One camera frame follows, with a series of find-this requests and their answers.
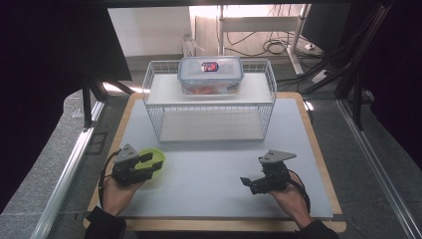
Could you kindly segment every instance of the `sleeve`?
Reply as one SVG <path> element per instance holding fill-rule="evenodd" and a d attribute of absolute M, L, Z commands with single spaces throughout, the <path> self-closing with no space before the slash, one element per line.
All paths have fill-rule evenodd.
<path fill-rule="evenodd" d="M 99 207 L 87 217 L 91 222 L 85 233 L 86 239 L 120 239 L 123 238 L 126 229 L 126 221 L 122 218 L 114 217 Z"/>
<path fill-rule="evenodd" d="M 301 239 L 338 239 L 338 235 L 327 228 L 320 220 L 316 220 L 298 232 Z"/>

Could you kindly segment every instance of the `container lid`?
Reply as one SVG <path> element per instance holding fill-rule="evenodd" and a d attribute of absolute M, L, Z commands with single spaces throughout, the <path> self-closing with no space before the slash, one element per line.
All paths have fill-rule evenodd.
<path fill-rule="evenodd" d="M 239 57 L 188 57 L 179 64 L 179 81 L 235 80 L 243 79 Z"/>

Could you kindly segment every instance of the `human hand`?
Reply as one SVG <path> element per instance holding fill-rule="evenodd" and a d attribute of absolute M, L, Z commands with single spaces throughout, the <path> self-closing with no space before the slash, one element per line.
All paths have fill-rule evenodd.
<path fill-rule="evenodd" d="M 134 192 L 142 186 L 144 182 L 123 187 L 111 176 L 105 178 L 103 194 L 103 211 L 117 216 L 130 203 Z"/>
<path fill-rule="evenodd" d="M 290 176 L 292 180 L 303 186 L 297 175 L 290 172 Z M 273 190 L 269 193 L 274 197 L 274 199 L 276 199 L 280 208 L 282 208 L 286 214 L 295 220 L 296 224 L 301 230 L 314 221 L 308 213 L 307 204 L 304 200 L 304 197 L 295 186 L 289 183 L 285 190 Z"/>

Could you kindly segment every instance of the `clear plastic container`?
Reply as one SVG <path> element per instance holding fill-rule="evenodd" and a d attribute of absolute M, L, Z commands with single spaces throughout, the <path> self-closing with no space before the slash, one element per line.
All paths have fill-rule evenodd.
<path fill-rule="evenodd" d="M 234 95 L 243 80 L 239 57 L 189 57 L 179 64 L 177 79 L 185 95 Z"/>

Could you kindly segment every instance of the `tabletop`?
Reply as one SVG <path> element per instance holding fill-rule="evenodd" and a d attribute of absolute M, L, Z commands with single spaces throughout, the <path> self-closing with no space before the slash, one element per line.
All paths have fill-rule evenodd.
<path fill-rule="evenodd" d="M 114 141 L 112 143 L 110 153 L 117 151 L 120 148 L 121 140 L 124 135 L 124 131 L 127 127 L 127 123 L 130 118 L 131 109 L 133 108 L 136 100 L 141 100 L 141 94 L 133 94 L 126 106 L 125 112 L 121 118 L 120 125 L 117 129 Z M 304 127 L 306 129 L 308 138 L 311 143 L 311 148 L 315 156 L 317 169 L 321 175 L 323 186 L 329 200 L 330 209 L 332 211 L 333 218 L 323 219 L 323 223 L 333 229 L 336 232 L 342 232 L 345 230 L 345 222 L 342 218 L 341 208 L 338 204 L 334 189 L 332 187 L 329 174 L 325 167 L 317 138 L 312 128 L 309 116 L 305 110 L 302 97 L 295 93 L 278 93 L 278 99 L 294 99 L 298 105 L 299 112 L 303 119 Z M 97 189 L 94 192 L 91 204 L 88 208 L 88 212 L 92 211 L 98 204 Z M 167 217 L 126 217 L 127 230 L 136 231 L 158 231 L 158 230 L 184 230 L 184 231 L 294 231 L 297 230 L 297 226 L 293 221 L 286 219 L 266 219 L 266 218 L 167 218 Z M 85 226 L 89 225 L 87 220 L 84 221 Z"/>

